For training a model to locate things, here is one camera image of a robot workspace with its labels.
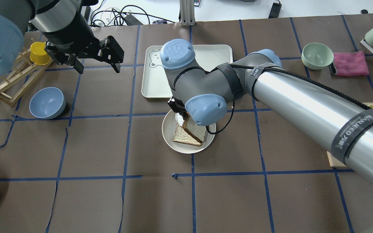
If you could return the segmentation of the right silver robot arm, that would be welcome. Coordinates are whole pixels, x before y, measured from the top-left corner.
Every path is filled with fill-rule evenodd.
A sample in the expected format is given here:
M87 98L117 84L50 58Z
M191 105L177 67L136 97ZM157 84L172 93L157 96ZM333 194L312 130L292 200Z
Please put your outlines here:
M160 59L172 92L171 109L196 125L216 123L229 102L248 94L373 184L373 108L286 71L269 49L207 72L192 44L174 39L162 46Z

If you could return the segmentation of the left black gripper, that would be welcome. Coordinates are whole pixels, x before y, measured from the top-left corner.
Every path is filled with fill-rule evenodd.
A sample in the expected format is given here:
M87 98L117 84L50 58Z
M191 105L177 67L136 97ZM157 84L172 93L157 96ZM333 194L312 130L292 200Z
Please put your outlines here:
M47 38L45 51L59 65L74 68L83 74L84 65L78 59L97 59L106 62L120 73L124 51L113 36L99 41L89 24L80 13L76 13L71 22L63 29L45 32Z

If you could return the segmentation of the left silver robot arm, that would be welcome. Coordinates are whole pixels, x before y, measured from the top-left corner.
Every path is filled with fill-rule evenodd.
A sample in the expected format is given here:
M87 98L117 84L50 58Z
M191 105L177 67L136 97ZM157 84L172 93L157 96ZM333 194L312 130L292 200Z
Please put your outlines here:
M24 45L28 24L46 38L43 50L58 65L82 74L80 59L95 59L120 72L124 51L113 36L97 39L79 6L97 0L0 0L0 75L9 72Z

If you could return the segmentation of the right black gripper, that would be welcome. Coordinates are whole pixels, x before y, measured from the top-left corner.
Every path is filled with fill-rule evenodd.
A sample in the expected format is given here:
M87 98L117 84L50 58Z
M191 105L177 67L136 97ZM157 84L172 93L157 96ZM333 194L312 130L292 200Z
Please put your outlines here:
M185 105L181 100L176 99L175 97L170 97L167 103L173 112L178 113L180 116L182 116L183 120L186 120L190 117L190 114L187 112Z

